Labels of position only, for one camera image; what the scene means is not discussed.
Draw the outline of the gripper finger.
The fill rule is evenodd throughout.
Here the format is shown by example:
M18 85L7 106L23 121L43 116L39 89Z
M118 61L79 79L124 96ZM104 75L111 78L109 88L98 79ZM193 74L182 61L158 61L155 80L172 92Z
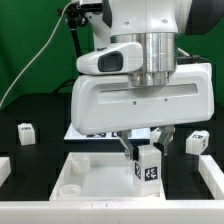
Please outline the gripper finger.
M164 156L168 154L168 144L174 135L175 127L173 125L161 126L159 128L161 134L154 146L159 149Z
M117 137L125 149L125 157L127 160L137 161L139 158L139 149L134 147L130 142L131 131L119 131Z

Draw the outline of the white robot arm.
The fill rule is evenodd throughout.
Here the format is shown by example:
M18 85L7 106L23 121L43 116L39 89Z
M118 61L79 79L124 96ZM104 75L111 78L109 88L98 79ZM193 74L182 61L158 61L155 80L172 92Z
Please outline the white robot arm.
M75 0L93 27L94 50L76 61L71 122L83 135L115 132L136 160L131 130L159 127L166 146L177 124L214 113L212 66L185 55L181 34L206 34L224 17L224 0Z

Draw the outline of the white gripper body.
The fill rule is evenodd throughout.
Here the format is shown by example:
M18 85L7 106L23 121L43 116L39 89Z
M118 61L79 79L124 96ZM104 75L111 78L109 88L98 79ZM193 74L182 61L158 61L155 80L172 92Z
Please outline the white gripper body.
M128 75L83 75L72 92L72 126L83 135L206 121L213 113L209 63L180 65L163 86L134 87Z

